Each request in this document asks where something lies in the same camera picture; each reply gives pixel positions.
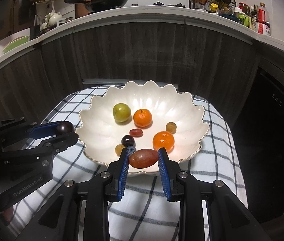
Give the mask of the large orange mandarin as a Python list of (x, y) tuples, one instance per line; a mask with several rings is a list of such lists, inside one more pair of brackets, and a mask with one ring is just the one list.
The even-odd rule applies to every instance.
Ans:
[(155, 150), (158, 151), (163, 147), (167, 153), (170, 153), (175, 146), (175, 138), (172, 133), (161, 131), (154, 135), (152, 143)]

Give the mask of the checkered white kitchen cloth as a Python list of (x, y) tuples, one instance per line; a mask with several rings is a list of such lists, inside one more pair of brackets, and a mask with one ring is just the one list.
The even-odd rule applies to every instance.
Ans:
[[(106, 86), (100, 86), (71, 93), (51, 110), (45, 111), (41, 122), (67, 120), (79, 127), (80, 110), (90, 105), (93, 96), (103, 95), (106, 90)], [(206, 99), (194, 96), (193, 100), (205, 108), (204, 120), (210, 124), (210, 131), (202, 140), (199, 153), (181, 168), (200, 181), (224, 181), (243, 203), (247, 203), (245, 182), (229, 126)], [(85, 156), (81, 143), (58, 154), (53, 162), (53, 179), (13, 207), (8, 239), (16, 239), (63, 182), (68, 179), (87, 181), (104, 170), (104, 166)], [(108, 204), (110, 237), (112, 240), (176, 240), (179, 207), (179, 203), (167, 201), (158, 176), (130, 177), (121, 202)]]

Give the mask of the small orange mandarin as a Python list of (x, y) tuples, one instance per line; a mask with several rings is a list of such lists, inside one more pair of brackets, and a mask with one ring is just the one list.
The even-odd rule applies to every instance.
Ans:
[(152, 123), (152, 114), (148, 109), (139, 109), (134, 113), (133, 121), (137, 127), (148, 127)]

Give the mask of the dark blue round berry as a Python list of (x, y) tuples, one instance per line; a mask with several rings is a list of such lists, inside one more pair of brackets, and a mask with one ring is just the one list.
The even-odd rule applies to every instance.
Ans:
[(131, 156), (134, 152), (136, 152), (136, 148), (134, 146), (128, 146), (127, 147), (129, 156)]

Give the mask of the white scalloped ceramic bowl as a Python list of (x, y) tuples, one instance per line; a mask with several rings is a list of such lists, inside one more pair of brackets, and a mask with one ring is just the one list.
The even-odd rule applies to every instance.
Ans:
[(172, 84), (129, 81), (93, 96), (89, 107), (79, 112), (76, 133), (87, 158), (99, 165), (119, 159), (115, 149), (126, 135), (133, 137), (137, 150), (163, 146), (171, 160), (183, 163), (199, 153), (209, 133), (204, 114), (190, 93), (179, 93)]

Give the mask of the dark plum in bowl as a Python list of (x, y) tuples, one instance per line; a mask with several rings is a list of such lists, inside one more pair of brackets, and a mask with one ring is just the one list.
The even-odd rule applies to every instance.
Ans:
[(121, 139), (121, 144), (125, 147), (127, 146), (135, 146), (135, 140), (132, 136), (130, 135), (125, 135), (122, 139)]

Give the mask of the red oval grape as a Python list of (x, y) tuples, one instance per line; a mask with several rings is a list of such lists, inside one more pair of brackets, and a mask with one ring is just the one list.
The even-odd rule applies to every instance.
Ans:
[(135, 151), (129, 157), (129, 164), (137, 169), (145, 169), (158, 162), (158, 153), (151, 149)]

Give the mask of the green plate on counter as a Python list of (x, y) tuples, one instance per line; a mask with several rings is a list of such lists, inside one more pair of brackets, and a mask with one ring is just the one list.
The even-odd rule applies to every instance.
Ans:
[(21, 36), (21, 37), (18, 37), (16, 39), (14, 39), (13, 41), (9, 42), (5, 48), (3, 48), (2, 50), (2, 53), (5, 54), (9, 51), (11, 51), (12, 49), (26, 43), (29, 41), (29, 35), (24, 35), (24, 36)]

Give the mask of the green round fruit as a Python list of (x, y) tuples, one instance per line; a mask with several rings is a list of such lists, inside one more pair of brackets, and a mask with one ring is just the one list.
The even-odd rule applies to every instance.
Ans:
[(117, 123), (126, 122), (131, 116), (131, 109), (124, 103), (118, 103), (113, 107), (113, 117)]

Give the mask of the tan longan in bowl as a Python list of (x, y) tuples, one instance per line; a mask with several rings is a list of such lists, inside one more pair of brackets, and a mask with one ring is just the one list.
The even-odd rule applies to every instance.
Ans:
[(166, 131), (170, 132), (171, 134), (175, 134), (177, 130), (177, 125), (174, 122), (169, 122), (166, 124)]

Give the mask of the small red grape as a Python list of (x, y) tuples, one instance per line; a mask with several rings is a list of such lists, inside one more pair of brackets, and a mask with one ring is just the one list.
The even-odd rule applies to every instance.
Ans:
[(132, 136), (132, 137), (142, 137), (143, 136), (143, 130), (140, 129), (140, 128), (131, 129), (129, 131), (129, 135)]

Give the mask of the tan longan fruit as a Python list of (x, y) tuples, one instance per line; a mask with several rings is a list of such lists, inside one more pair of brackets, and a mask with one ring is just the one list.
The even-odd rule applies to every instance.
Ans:
[(121, 156), (122, 150), (125, 148), (124, 145), (119, 144), (115, 147), (115, 153), (117, 154), (117, 156)]

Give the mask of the red labelled sauce bottle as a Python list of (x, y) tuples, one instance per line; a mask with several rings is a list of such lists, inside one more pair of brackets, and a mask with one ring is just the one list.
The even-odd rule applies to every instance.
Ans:
[(260, 2), (260, 6), (257, 11), (258, 18), (258, 33), (270, 36), (271, 35), (271, 25), (269, 21), (269, 13), (265, 7), (265, 4)]

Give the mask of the dark wood cabinet front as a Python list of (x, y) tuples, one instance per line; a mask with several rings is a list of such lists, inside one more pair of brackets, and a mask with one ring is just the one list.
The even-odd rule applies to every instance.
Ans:
[(84, 81), (153, 80), (208, 100), (230, 124), (253, 96), (284, 108), (284, 52), (275, 46), (190, 25), (123, 23), (34, 44), (0, 64), (0, 119), (42, 121)]

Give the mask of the white teapot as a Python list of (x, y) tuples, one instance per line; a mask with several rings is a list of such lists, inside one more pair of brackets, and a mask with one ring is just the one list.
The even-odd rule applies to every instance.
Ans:
[(49, 13), (45, 16), (45, 20), (40, 26), (40, 31), (47, 29), (49, 27), (54, 27), (57, 25), (59, 19), (62, 18), (62, 14), (60, 12)]

